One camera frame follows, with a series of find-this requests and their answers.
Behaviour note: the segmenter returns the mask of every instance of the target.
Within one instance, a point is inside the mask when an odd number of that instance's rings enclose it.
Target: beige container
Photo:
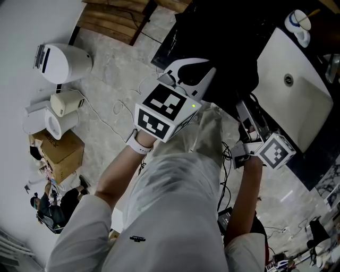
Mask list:
[[[80,108],[84,103],[84,96],[78,91],[64,91],[51,95],[50,102],[55,114],[63,117]]]

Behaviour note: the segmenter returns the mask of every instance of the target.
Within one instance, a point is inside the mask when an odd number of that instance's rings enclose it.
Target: cardboard box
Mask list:
[[[55,140],[46,129],[29,135],[29,139],[30,142],[34,139],[42,141],[41,149],[57,184],[82,165],[85,144],[71,130],[65,132],[60,140]]]

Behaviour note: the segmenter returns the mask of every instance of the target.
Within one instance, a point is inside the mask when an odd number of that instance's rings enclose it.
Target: white shirt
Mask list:
[[[134,182],[124,231],[113,246],[109,205],[84,196],[46,271],[263,272],[262,234],[242,235],[223,247],[216,211],[219,176],[215,162],[197,153],[156,157]]]

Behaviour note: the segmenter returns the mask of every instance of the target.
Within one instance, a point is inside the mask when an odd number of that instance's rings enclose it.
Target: white sleeve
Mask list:
[[[265,271],[265,236],[248,233],[236,237],[225,248],[230,272]]]
[[[46,272],[93,271],[109,249],[111,209],[101,198],[85,195],[62,230]]]

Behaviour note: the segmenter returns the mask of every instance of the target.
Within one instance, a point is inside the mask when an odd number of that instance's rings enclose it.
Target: person sitting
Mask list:
[[[49,202],[48,194],[51,189],[51,181],[49,180],[45,186],[44,195],[40,198],[34,196],[30,202],[32,207],[41,212],[44,216],[50,217],[55,224],[64,227],[70,220],[75,208],[77,207],[83,195],[88,194],[86,190],[89,184],[85,181],[83,176],[79,176],[80,185],[62,197],[60,206],[57,203],[57,196],[54,194],[54,201]]]

